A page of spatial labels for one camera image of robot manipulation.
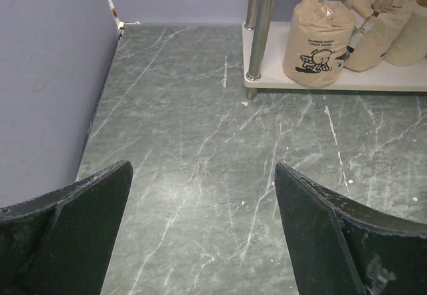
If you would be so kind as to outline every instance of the bundle of toilet paper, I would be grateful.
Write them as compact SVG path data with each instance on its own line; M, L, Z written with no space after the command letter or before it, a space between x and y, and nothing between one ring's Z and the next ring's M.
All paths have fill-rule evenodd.
M350 38L346 67L365 71L384 58L414 65L427 55L427 0L346 0L364 19Z
M294 9L285 74L309 87L333 83L345 66L385 59L414 65L427 55L427 0L303 0Z

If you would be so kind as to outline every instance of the shelf surface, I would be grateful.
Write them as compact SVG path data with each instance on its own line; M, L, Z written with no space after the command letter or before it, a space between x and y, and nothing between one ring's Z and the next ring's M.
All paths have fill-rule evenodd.
M248 88L307 89L288 76L282 69L290 23L272 22L261 69L261 79L246 78L249 68L253 31L242 25L245 80ZM322 89L360 91L427 91L427 59L412 66L396 67L382 61L362 73L343 69L338 80Z

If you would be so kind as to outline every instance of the shelf leg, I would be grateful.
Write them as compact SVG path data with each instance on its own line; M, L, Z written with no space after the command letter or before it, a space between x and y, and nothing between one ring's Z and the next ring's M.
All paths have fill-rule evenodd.
M257 93L258 93L258 89L256 88L246 88L246 99L254 100Z
M256 81L261 77L261 64L264 58L264 51L266 50L274 1L275 0L260 0L258 5L258 15L256 16L254 39L252 41L251 58L247 74L250 80Z
M248 15L246 16L246 23L245 23L245 28L247 30L254 30L257 10L258 10L258 0L249 0Z

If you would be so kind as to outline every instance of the floor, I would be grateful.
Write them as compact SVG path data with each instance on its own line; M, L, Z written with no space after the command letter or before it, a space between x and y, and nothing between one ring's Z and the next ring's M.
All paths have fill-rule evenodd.
M242 83L240 27L126 26L80 171L134 167L103 295L297 294L277 162L427 223L427 97Z

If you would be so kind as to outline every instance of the wrapped toilet paper roll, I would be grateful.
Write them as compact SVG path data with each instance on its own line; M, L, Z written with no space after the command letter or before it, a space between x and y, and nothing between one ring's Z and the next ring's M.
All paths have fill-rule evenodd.
M365 19L348 44L346 67L365 71L379 64L410 16L408 0L346 0L345 5Z
M427 0L409 1L411 17L384 58L396 66L414 65L427 55Z
M292 15L285 74L308 87L335 82L349 57L347 46L355 24L341 1L303 0Z

